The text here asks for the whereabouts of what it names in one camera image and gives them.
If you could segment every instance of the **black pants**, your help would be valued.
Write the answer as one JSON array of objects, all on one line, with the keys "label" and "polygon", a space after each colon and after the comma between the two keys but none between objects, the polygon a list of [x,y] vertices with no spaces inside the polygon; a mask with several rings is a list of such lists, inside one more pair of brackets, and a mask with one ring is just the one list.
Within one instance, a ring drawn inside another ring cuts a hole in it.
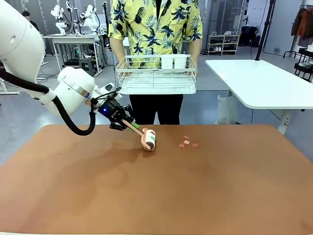
[{"label": "black pants", "polygon": [[161,125],[179,125],[182,94],[132,94],[129,98],[137,124],[153,124],[157,112]]}]

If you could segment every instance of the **roller head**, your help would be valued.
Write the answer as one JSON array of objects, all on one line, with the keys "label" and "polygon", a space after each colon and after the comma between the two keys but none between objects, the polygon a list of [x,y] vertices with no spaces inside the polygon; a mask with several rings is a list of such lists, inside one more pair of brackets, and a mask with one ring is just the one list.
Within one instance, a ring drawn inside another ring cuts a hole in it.
[{"label": "roller head", "polygon": [[156,147],[156,133],[154,130],[148,130],[143,128],[143,136],[141,137],[141,143],[145,150],[152,151]]}]

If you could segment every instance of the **person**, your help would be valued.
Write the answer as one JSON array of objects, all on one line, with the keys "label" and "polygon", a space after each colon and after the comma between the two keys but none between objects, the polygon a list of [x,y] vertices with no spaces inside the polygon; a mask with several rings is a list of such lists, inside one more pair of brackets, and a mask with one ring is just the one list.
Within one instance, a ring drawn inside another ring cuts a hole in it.
[{"label": "person", "polygon": [[24,16],[39,31],[37,24],[30,19],[30,13],[28,11],[23,11],[22,16]]},{"label": "person", "polygon": [[[109,38],[119,62],[125,57],[128,35],[131,55],[179,54],[182,39],[189,43],[194,66],[202,47],[202,22],[198,0],[113,0]],[[182,94],[130,95],[138,124],[179,125]]]}]

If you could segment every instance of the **shoe rack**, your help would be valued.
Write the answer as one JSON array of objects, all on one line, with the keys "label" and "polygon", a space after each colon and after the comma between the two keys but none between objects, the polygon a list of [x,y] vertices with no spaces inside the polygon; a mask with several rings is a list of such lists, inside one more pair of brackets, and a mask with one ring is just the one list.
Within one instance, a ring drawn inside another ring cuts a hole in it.
[{"label": "shoe rack", "polygon": [[[223,55],[223,54],[236,54],[240,34],[237,35],[209,35],[208,42],[208,55]],[[221,47],[221,51],[214,51],[216,47]]]}]

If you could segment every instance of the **door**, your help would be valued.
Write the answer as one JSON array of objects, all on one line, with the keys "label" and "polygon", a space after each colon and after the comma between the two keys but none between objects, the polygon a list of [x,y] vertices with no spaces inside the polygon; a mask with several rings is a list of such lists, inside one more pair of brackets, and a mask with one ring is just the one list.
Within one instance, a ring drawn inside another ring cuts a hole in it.
[{"label": "door", "polygon": [[276,0],[274,14],[264,48],[265,53],[284,55],[285,51],[291,49],[293,42],[291,27],[301,4],[302,0]]}]

